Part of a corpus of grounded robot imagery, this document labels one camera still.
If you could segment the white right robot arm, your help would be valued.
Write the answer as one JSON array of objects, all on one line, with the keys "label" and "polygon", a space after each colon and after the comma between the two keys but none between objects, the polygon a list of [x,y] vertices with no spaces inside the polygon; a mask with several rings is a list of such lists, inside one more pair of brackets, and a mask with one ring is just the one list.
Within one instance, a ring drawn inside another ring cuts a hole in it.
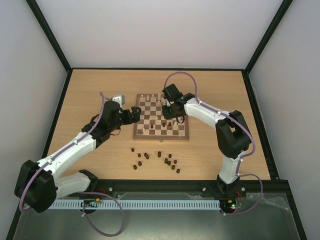
[{"label": "white right robot arm", "polygon": [[227,112],[214,108],[198,100],[192,93],[183,95],[178,90],[162,92],[166,100],[162,114],[166,120],[189,116],[215,129],[218,148],[223,156],[217,188],[222,195],[229,196],[236,189],[241,159],[253,143],[243,114],[238,110]]}]

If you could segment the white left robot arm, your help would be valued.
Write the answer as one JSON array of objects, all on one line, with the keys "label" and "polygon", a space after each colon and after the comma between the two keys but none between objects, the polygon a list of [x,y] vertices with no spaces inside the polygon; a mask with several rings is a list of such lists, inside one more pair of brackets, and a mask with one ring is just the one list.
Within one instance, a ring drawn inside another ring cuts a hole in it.
[{"label": "white left robot arm", "polygon": [[27,160],[20,168],[14,194],[19,198],[19,210],[24,205],[42,213],[56,199],[88,189],[96,176],[85,170],[62,177],[72,164],[107,141],[121,126],[140,120],[141,108],[122,109],[115,99],[102,101],[100,112],[91,118],[77,136],[53,154],[36,162]]}]

